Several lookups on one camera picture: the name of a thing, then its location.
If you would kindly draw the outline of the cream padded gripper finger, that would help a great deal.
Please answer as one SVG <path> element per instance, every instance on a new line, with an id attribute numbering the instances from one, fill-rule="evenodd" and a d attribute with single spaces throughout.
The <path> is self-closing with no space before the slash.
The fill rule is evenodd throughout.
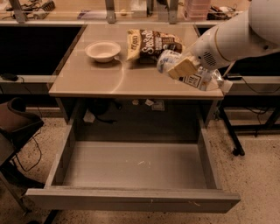
<path id="1" fill-rule="evenodd" d="M 200 62 L 194 56 L 187 56 L 182 59 L 175 66 L 172 66 L 167 73 L 173 79 L 179 79 L 180 77 L 186 77 L 195 74 L 200 67 Z"/>

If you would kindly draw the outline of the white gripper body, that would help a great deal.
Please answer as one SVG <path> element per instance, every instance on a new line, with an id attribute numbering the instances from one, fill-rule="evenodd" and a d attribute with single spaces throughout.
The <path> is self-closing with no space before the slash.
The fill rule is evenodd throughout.
<path id="1" fill-rule="evenodd" d="M 219 24 L 204 32 L 191 46 L 187 47 L 182 57 L 192 57 L 192 63 L 214 70 L 229 66 L 233 60 L 230 54 L 233 47 L 229 44 L 234 28 Z"/>

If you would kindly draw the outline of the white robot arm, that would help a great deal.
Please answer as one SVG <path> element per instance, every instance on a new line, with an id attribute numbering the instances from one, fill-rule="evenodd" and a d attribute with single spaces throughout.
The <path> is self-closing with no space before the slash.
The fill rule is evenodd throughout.
<path id="1" fill-rule="evenodd" d="M 167 70 L 173 78 L 215 70 L 249 57 L 277 53 L 280 0 L 252 0 L 248 10 L 207 30 Z"/>

